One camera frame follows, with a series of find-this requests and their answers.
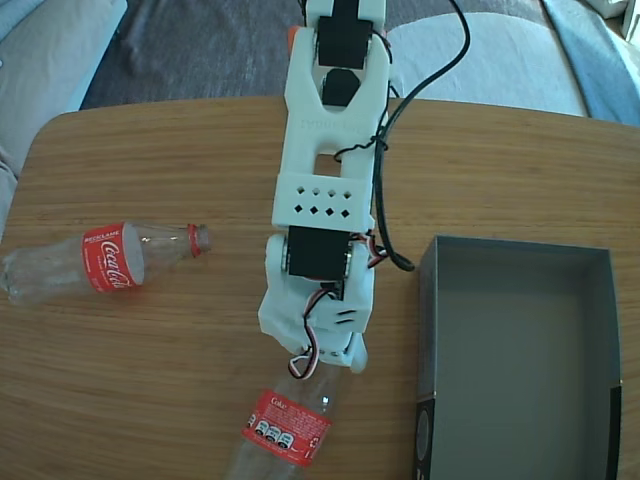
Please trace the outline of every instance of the dark gray carpet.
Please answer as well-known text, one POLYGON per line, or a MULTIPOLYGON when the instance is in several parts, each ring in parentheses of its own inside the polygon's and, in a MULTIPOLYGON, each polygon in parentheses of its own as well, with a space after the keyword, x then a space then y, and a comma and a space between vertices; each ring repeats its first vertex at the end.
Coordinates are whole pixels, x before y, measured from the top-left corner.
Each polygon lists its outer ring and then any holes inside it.
MULTIPOLYGON (((296 0, 128 0, 82 108, 172 99, 281 95, 296 0)), ((546 24, 538 0, 459 0, 546 24)), ((450 13, 447 0, 389 0, 387 28, 450 13)))

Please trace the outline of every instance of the gray box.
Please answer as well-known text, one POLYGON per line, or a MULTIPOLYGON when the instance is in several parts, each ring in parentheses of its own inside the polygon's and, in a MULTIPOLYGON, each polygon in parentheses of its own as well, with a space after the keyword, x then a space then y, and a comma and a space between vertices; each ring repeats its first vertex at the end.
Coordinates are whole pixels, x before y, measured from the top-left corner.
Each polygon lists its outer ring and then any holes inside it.
POLYGON ((616 478, 608 250, 437 236, 421 264, 419 356, 412 479, 616 478))

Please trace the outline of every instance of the robotic arm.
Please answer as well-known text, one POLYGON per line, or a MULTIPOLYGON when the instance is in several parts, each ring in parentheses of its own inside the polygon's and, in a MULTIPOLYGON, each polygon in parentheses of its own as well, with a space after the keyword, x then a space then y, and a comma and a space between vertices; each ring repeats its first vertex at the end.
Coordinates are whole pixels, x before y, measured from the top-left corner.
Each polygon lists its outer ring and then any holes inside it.
MULTIPOLYGON (((370 235, 374 148, 364 147, 386 116, 385 11, 386 0, 308 0, 293 43, 272 217, 286 233, 268 241, 258 316, 311 369, 322 361, 359 373, 367 364, 373 267, 384 252, 370 235), (319 155, 338 153, 340 176, 314 174, 319 155)), ((300 374, 296 359, 292 374, 308 378, 313 371, 300 374)))

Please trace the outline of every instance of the empty plastic bottle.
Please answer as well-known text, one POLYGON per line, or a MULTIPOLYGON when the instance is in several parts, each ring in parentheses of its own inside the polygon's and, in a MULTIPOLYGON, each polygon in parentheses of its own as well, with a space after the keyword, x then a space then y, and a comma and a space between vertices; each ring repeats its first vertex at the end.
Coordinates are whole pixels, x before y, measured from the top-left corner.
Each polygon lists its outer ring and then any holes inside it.
POLYGON ((0 287, 17 305, 112 292, 142 285, 181 259, 210 248, 205 225, 174 228, 124 222, 54 245, 13 251, 2 260, 0 287))
POLYGON ((225 480, 300 480, 322 445, 343 367, 321 363, 308 380, 288 373, 260 397, 225 480))

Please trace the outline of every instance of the wood grain surface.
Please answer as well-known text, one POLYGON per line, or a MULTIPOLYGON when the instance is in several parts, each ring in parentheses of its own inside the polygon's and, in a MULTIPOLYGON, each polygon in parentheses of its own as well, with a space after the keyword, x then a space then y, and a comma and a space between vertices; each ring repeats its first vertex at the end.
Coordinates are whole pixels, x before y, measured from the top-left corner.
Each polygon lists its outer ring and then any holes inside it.
MULTIPOLYGON (((59 117, 36 139, 0 255, 123 219, 208 223, 214 250, 134 293, 30 309, 0 300, 0 478, 220 478, 286 352, 259 332, 282 99, 59 117)), ((436 233, 609 247, 620 305, 621 480, 640 479, 640 131, 415 102, 391 138, 393 240, 436 233)), ((409 479, 417 276, 384 264, 367 340, 309 479, 409 479)))

